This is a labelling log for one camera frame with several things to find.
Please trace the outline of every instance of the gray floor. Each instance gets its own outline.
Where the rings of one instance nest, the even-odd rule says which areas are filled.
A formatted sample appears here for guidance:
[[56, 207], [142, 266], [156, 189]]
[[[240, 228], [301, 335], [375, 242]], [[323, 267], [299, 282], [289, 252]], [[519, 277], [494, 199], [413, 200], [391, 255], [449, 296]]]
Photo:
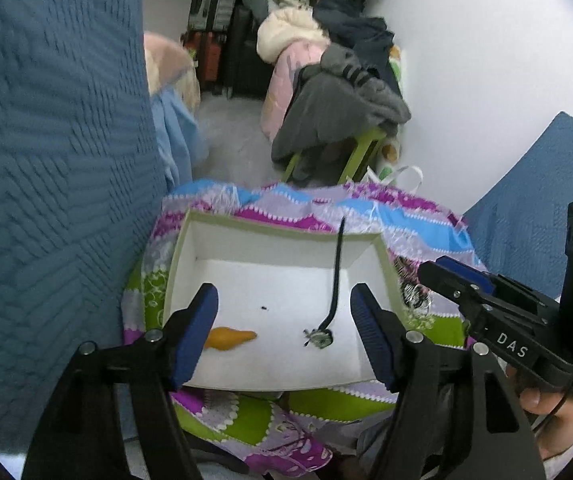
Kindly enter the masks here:
[[271, 162], [271, 144], [260, 130], [261, 111], [259, 99], [227, 100], [204, 92], [197, 118], [209, 156], [194, 168], [193, 178], [233, 182], [247, 189], [280, 180], [282, 168]]

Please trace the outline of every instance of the open cardboard box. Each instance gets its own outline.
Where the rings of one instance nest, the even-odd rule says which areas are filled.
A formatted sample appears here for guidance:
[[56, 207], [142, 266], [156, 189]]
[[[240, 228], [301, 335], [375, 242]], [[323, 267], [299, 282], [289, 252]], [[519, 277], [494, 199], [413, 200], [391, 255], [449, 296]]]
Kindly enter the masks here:
[[164, 322], [209, 282], [219, 296], [213, 326], [258, 337], [229, 351], [204, 350], [188, 386], [268, 392], [374, 379], [351, 316], [351, 289], [367, 283], [382, 308], [406, 320], [379, 234], [344, 235], [338, 310], [329, 326], [334, 341], [305, 347], [303, 331], [329, 314], [337, 238], [190, 211], [173, 254]]

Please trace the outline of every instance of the gray clothing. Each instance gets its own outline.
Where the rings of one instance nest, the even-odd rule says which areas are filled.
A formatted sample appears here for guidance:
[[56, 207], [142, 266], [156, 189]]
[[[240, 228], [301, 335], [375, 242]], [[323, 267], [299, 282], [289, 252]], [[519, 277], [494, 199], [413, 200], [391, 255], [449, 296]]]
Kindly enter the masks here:
[[385, 130], [411, 118], [403, 99], [362, 69], [352, 51], [332, 44], [320, 64], [300, 69], [294, 97], [271, 146], [271, 159], [355, 137], [372, 126]]

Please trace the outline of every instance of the finger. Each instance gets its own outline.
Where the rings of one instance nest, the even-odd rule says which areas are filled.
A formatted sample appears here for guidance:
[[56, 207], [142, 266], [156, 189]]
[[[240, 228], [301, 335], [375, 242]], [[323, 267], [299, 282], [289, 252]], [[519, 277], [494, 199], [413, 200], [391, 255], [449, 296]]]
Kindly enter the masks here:
[[535, 415], [546, 415], [557, 406], [563, 394], [544, 394], [537, 388], [527, 388], [520, 395], [523, 410]]

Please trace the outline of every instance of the green plastic chair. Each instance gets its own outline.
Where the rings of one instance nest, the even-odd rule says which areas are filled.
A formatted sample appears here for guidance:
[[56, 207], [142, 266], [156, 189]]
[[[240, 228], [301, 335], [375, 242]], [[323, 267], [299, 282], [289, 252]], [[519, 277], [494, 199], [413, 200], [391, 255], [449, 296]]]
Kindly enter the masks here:
[[[344, 184], [347, 179], [351, 179], [353, 181], [361, 179], [367, 170], [367, 166], [369, 165], [369, 160], [371, 160], [372, 155], [378, 152], [386, 138], [387, 134], [377, 126], [374, 126], [363, 134], [356, 136], [356, 147], [351, 153], [351, 157], [349, 157], [346, 166], [344, 166], [342, 174], [340, 174], [338, 184]], [[299, 160], [300, 153], [294, 153], [291, 160], [289, 160], [289, 165], [286, 167], [286, 170], [284, 170], [282, 182], [289, 181]]]

